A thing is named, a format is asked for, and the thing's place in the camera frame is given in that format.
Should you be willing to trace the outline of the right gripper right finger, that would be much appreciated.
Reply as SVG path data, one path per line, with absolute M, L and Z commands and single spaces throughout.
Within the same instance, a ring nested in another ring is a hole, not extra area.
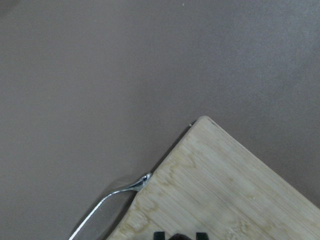
M 196 240 L 209 240 L 209 236 L 206 232 L 197 232 Z

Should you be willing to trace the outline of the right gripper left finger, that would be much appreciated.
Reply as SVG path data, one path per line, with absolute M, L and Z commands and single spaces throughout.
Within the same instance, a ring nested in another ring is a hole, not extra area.
M 155 231 L 153 233 L 153 240 L 165 240 L 165 232 L 164 231 Z

